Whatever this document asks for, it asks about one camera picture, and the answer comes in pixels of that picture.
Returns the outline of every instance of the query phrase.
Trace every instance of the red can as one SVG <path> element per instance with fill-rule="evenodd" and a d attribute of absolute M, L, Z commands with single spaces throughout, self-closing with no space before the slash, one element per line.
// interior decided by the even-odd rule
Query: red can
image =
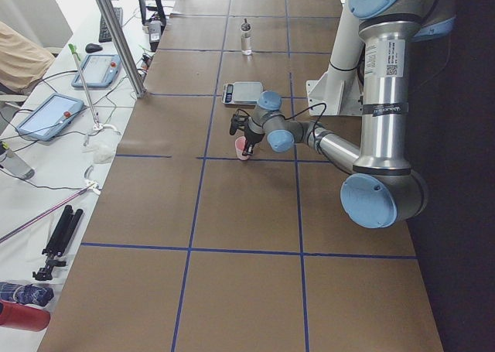
<path fill-rule="evenodd" d="M 40 331 L 50 322 L 50 312 L 0 300 L 0 326 L 12 329 Z"/>

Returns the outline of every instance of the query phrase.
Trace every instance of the white table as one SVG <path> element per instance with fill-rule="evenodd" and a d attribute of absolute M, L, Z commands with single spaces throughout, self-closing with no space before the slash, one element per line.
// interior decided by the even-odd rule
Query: white table
<path fill-rule="evenodd" d="M 128 21 L 123 30 L 133 59 L 135 62 L 138 62 L 144 53 L 143 47 L 149 49 L 148 37 L 143 33 L 141 19 L 138 13 L 136 13 L 137 0 L 135 0 L 135 5 L 122 6 L 124 7 L 124 22 Z M 77 46 L 77 51 L 81 54 L 81 58 L 86 55 L 84 47 L 88 43 L 97 43 L 99 22 L 100 13 L 98 10 L 94 10 L 68 42 Z M 101 45 L 104 49 L 98 53 L 116 53 L 113 43 L 103 43 Z M 75 63 L 70 50 L 65 46 L 45 77 L 75 69 Z M 97 102 L 102 98 L 125 76 L 126 73 L 122 68 L 114 83 L 108 89 L 92 90 L 91 98 L 93 102 Z M 75 90 L 70 86 L 72 79 L 73 74 L 69 74 L 54 77 L 53 79 L 49 79 L 48 82 L 61 94 L 79 98 L 86 103 L 85 93 L 81 90 Z M 35 109 L 52 93 L 53 90 L 49 86 L 40 83 L 22 108 Z M 109 123 L 116 126 L 121 134 L 123 134 L 136 99 L 129 80 L 124 79 L 118 85 L 118 88 L 109 95 L 109 98 L 117 107 L 114 108 L 114 105 L 106 98 L 102 99 L 97 104 L 99 119 L 101 122 L 105 122 L 113 111 Z M 27 113 L 17 114 L 12 123 L 17 125 L 27 115 Z M 62 134 L 74 131 L 88 133 L 93 125 L 94 121 L 91 112 L 87 109 L 76 116 L 72 123 L 62 131 Z M 121 139 L 121 134 L 119 135 L 110 129 L 105 129 L 96 136 L 90 137 L 88 147 L 103 144 L 115 150 Z M 28 141 L 15 137 L 16 135 L 15 130 L 8 126 L 0 136 L 0 139 L 14 137 L 6 140 L 14 150 L 29 144 Z M 90 165 L 94 164 L 94 153 L 88 152 L 88 147 L 84 147 L 83 143 L 84 136 L 73 133 L 56 138 L 51 142 L 38 142 L 19 151 L 18 154 L 36 171 L 35 176 L 30 179 L 36 185 L 83 188 L 85 187 L 84 171 Z M 110 163 L 94 164 L 94 170 L 90 178 L 98 181 L 100 186 L 104 188 L 104 181 L 110 167 Z M 0 185 L 2 186 L 2 192 L 0 193 L 0 215 L 2 219 L 0 236 L 19 227 L 75 192 L 71 190 L 37 189 L 28 183 L 14 179 L 4 173 L 0 173 Z M 74 210 L 83 209 L 84 214 L 80 219 L 73 240 L 66 252 L 67 267 L 55 268 L 53 270 L 54 279 L 44 282 L 52 287 L 55 292 L 55 298 L 45 307 L 49 311 L 55 308 L 57 300 L 60 297 L 63 284 L 73 262 L 73 257 L 77 253 L 96 203 L 97 195 L 92 192 L 86 192 L 84 195 L 76 197 L 68 203 L 73 206 Z M 3 244 L 0 244 L 0 281 L 36 284 L 36 281 L 32 278 L 32 272 L 37 272 L 39 268 L 45 265 L 46 256 L 41 255 L 41 251 L 45 248 L 46 242 L 55 228 L 62 211 L 63 207 L 51 213 L 48 217 L 44 217 L 31 227 L 26 228 L 23 232 L 10 238 Z M 43 335 L 44 331 L 29 332 L 0 327 L 1 349 L 32 352 L 37 350 Z"/>

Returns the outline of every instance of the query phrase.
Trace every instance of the white robot link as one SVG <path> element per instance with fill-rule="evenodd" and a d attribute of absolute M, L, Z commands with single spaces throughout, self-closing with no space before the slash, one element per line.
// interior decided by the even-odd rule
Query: white robot link
<path fill-rule="evenodd" d="M 244 154 L 265 135 L 275 152 L 305 143 L 347 171 L 340 199 L 363 227 L 389 227 L 413 217 L 428 202 L 425 181 L 404 158 L 409 52 L 414 41 L 452 31 L 455 0 L 346 0 L 329 68 L 308 81 L 313 115 L 362 117 L 360 148 L 317 121 L 286 119 L 281 97 L 265 91 L 251 115 L 237 111 L 230 134 L 244 131 Z M 364 55 L 362 90 L 357 68 Z"/>

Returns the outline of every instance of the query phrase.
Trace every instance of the metal pole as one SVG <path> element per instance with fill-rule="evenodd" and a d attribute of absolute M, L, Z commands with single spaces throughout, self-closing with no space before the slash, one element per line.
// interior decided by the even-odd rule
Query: metal pole
<path fill-rule="evenodd" d="M 134 88 L 136 96 L 138 98 L 143 97 L 146 89 L 142 83 L 142 78 L 135 67 L 131 50 L 129 49 L 129 45 L 124 37 L 124 32 L 122 31 L 120 23 L 114 14 L 111 0 L 96 0 L 96 3 L 98 4 L 98 8 L 100 8 L 104 21 L 107 23 L 111 37 L 114 41 L 115 47 L 117 48 L 118 55 L 121 58 L 122 65 L 124 66 L 129 80 L 131 81 L 131 85 Z"/>

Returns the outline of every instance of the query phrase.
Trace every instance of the black wall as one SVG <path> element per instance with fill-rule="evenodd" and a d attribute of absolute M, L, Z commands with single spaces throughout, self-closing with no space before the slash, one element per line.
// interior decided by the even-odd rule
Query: black wall
<path fill-rule="evenodd" d="M 495 0 L 458 0 L 452 35 L 411 55 L 406 147 L 430 201 L 408 223 L 445 352 L 495 352 L 494 23 Z"/>

